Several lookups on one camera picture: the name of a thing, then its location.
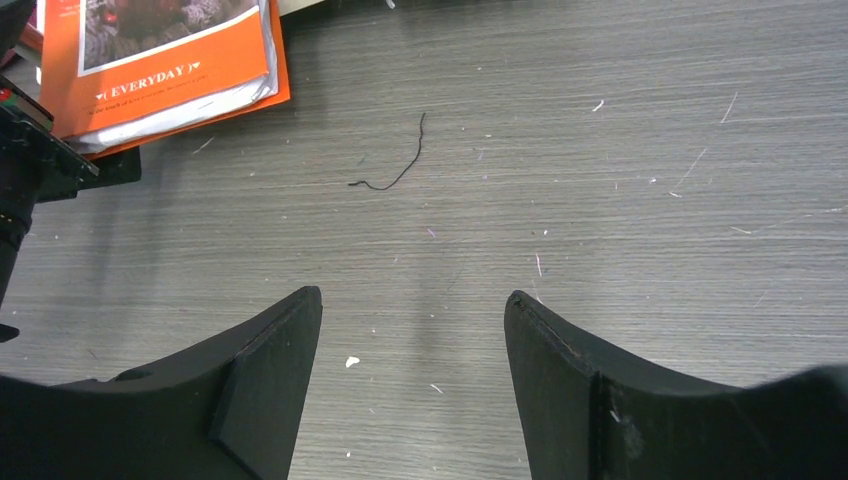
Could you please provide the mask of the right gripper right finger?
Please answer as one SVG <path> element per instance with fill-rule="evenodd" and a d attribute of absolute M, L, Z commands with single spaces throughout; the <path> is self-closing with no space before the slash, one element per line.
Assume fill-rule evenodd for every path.
<path fill-rule="evenodd" d="M 847 369 L 737 388 L 634 355 L 513 292 L 506 348 L 535 479 L 843 479 Z"/>

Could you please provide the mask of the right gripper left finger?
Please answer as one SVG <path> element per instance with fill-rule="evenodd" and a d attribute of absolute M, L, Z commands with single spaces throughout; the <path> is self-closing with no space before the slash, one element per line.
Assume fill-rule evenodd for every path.
<path fill-rule="evenodd" d="M 322 295 L 255 317 L 108 381 L 1 380 L 5 479 L 285 479 Z"/>

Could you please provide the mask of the orange book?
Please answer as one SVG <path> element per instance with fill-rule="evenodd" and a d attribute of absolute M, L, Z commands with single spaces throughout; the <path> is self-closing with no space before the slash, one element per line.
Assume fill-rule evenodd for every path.
<path fill-rule="evenodd" d="M 273 1 L 41 1 L 40 103 L 92 158 L 289 100 Z"/>

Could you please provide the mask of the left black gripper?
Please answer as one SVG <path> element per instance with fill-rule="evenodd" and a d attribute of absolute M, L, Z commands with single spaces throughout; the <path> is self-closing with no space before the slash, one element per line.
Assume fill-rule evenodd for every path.
<path fill-rule="evenodd" d="M 9 201 L 52 202 L 82 190 L 137 182 L 140 149 L 96 161 L 50 132 L 52 116 L 10 80 L 1 79 L 1 196 Z"/>

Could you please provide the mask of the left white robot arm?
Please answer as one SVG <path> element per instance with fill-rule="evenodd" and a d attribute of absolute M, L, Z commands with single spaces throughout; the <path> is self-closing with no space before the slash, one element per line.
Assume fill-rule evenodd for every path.
<path fill-rule="evenodd" d="M 138 147 L 91 161 L 49 131 L 52 116 L 1 78 L 1 295 L 5 296 L 38 203 L 70 200 L 83 190 L 137 182 Z"/>

